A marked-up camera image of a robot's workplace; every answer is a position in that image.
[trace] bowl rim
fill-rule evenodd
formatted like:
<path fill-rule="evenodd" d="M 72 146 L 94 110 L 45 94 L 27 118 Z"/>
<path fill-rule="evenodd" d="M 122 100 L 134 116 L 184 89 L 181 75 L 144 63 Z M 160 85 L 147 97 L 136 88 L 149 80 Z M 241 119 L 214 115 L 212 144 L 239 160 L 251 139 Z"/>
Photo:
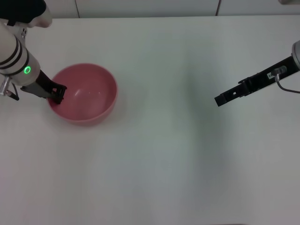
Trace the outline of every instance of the bowl rim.
<path fill-rule="evenodd" d="M 114 107 L 114 105 L 115 105 L 115 103 L 116 103 L 116 101 L 117 101 L 117 97 L 118 97 L 118 93 L 119 93 L 119 88 L 118 88 L 118 84 L 117 84 L 117 81 L 116 81 L 115 77 L 112 75 L 112 73 L 111 73 L 108 69 L 106 69 L 105 67 L 100 66 L 100 65 L 98 65 L 98 64 L 87 63 L 87 62 L 86 62 L 86 63 L 85 63 L 85 62 L 83 62 L 83 63 L 76 63 L 76 64 L 70 65 L 70 66 L 68 66 L 68 67 L 65 67 L 65 68 L 63 68 L 62 70 L 60 70 L 59 72 L 57 72 L 57 73 L 55 74 L 55 76 L 54 76 L 51 80 L 53 80 L 59 73 L 63 72 L 64 70 L 66 70 L 66 69 L 68 69 L 68 68 L 70 68 L 70 67 L 79 66 L 79 65 L 93 65 L 93 66 L 97 66 L 97 67 L 99 67 L 99 68 L 102 68 L 102 69 L 106 70 L 106 71 L 109 73 L 109 75 L 112 77 L 112 79 L 113 79 L 113 81 L 114 81 L 114 83 L 115 83 L 115 85 L 116 85 L 116 95 L 115 95 L 115 98 L 113 99 L 112 103 L 110 104 L 110 106 L 109 106 L 104 112 L 102 112 L 101 114 L 99 114 L 98 116 L 95 116 L 95 117 L 93 117 L 93 118 L 86 119 L 86 120 L 73 120 L 73 119 L 68 119 L 68 118 L 66 118 L 66 117 L 63 117 L 63 116 L 59 115 L 56 111 L 54 111 L 53 108 L 52 108 L 51 105 L 50 105 L 50 101 L 49 101 L 50 99 L 49 99 L 49 98 L 47 98 L 47 102 L 48 102 L 48 105 L 49 105 L 49 107 L 51 108 L 51 110 L 52 110 L 56 115 L 58 115 L 59 117 L 61 117 L 62 119 L 66 120 L 66 121 L 69 121 L 69 122 L 72 122 L 72 123 L 92 122 L 92 121 L 94 121 L 94 120 L 97 120 L 97 119 L 101 118 L 102 116 L 105 116 L 106 113 L 109 112 L 109 111 Z"/>

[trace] pink bowl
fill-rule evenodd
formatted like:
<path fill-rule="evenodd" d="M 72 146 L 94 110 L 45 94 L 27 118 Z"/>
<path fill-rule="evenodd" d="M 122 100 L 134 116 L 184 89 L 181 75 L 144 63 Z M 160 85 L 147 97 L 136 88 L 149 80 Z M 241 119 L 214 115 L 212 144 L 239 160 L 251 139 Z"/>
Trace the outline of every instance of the pink bowl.
<path fill-rule="evenodd" d="M 60 71 L 53 81 L 67 87 L 60 105 L 48 99 L 52 110 L 64 120 L 95 125 L 113 110 L 118 95 L 117 82 L 101 66 L 75 64 Z"/>

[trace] green indicator light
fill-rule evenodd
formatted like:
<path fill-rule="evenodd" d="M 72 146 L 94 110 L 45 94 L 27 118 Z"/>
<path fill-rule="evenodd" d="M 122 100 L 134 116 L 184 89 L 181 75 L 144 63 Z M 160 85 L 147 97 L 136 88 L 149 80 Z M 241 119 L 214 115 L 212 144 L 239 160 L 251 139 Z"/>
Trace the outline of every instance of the green indicator light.
<path fill-rule="evenodd" d="M 26 68 L 24 69 L 24 73 L 25 73 L 25 74 L 28 74 L 30 71 L 31 71 L 31 67 L 26 67 Z"/>

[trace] tabletop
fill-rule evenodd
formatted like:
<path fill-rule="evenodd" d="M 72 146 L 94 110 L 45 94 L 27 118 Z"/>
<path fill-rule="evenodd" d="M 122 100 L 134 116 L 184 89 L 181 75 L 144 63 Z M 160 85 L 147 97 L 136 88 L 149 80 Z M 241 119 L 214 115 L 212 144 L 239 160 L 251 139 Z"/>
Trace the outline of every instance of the tabletop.
<path fill-rule="evenodd" d="M 21 92 L 0 109 L 0 224 L 296 224 L 300 96 L 272 85 L 214 97 L 291 55 L 300 16 L 54 19 L 28 50 L 52 78 L 115 76 L 112 114 L 62 121 Z M 299 75 L 282 81 L 300 90 Z"/>

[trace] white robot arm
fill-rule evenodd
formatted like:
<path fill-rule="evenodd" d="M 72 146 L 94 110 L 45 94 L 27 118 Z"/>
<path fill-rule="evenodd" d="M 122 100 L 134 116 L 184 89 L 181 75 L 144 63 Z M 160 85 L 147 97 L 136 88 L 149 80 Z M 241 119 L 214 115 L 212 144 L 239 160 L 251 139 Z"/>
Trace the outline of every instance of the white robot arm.
<path fill-rule="evenodd" d="M 12 82 L 13 85 L 22 86 L 21 90 L 25 92 L 42 98 L 52 98 L 54 102 L 60 104 L 67 89 L 66 86 L 51 81 L 25 47 L 26 27 L 50 26 L 52 23 L 50 11 L 43 0 L 28 0 L 25 1 L 24 6 L 35 6 L 31 15 L 17 14 L 16 16 L 14 5 L 18 2 L 22 2 L 20 3 L 22 5 L 24 1 L 15 1 L 17 2 L 13 5 L 11 2 L 5 5 L 5 9 L 0 6 L 0 18 L 7 22 L 7 26 L 0 22 L 0 74 L 5 77 L 0 86 L 0 95 L 19 100 L 17 93 L 14 94 L 8 90 L 9 83 Z"/>

